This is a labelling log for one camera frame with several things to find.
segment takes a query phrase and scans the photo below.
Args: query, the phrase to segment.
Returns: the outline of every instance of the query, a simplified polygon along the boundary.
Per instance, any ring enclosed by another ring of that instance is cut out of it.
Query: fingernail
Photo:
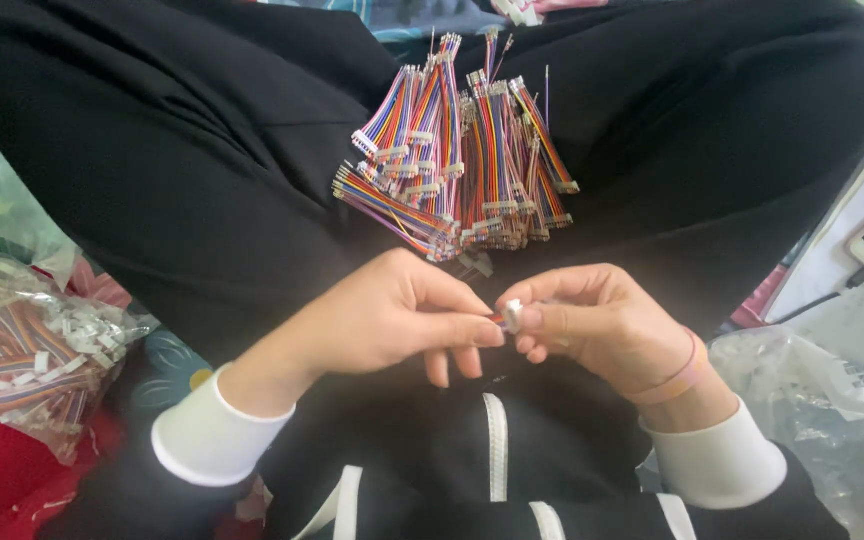
[[[518,324],[524,330],[540,330],[543,327],[543,313],[534,307],[525,306],[518,315]]]
[[[501,347],[505,343],[505,334],[502,328],[494,324],[480,325],[475,332],[475,345],[477,347]]]

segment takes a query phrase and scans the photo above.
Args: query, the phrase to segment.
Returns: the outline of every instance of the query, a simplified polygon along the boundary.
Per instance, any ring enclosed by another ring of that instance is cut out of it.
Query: hand
[[[691,336],[611,264],[552,270],[526,279],[498,300],[518,299],[516,349],[530,362],[566,354],[620,394],[658,387],[689,362]]]
[[[322,374],[378,371],[424,353],[429,380],[449,386],[459,371],[482,376],[479,347],[505,343],[492,312],[462,281],[402,249],[339,281],[259,341],[219,381],[239,411],[275,416]]]

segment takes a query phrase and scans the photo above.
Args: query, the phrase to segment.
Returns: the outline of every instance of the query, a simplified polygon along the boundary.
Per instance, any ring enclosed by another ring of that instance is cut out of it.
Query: wrist
[[[321,376],[310,351],[283,325],[262,338],[218,379],[222,398],[236,411],[259,418],[287,414]]]
[[[673,399],[638,407],[646,426],[661,434],[686,434],[718,426],[738,409],[738,396],[714,370]]]

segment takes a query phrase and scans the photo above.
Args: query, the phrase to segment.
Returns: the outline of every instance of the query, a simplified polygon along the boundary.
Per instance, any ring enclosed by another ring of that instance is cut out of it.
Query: pink rubber band
[[[678,398],[685,394],[709,372],[709,352],[706,344],[699,339],[694,331],[683,326],[692,338],[692,355],[685,367],[663,384],[637,394],[627,394],[625,399],[636,405],[657,405]]]

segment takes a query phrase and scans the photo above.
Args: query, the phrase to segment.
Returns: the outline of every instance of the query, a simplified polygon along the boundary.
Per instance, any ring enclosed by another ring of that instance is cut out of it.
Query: left hand
[[[403,249],[383,253],[306,305],[222,374],[236,409],[287,411],[325,373],[378,371],[424,353],[429,381],[482,376],[479,347],[505,343],[473,289]]]

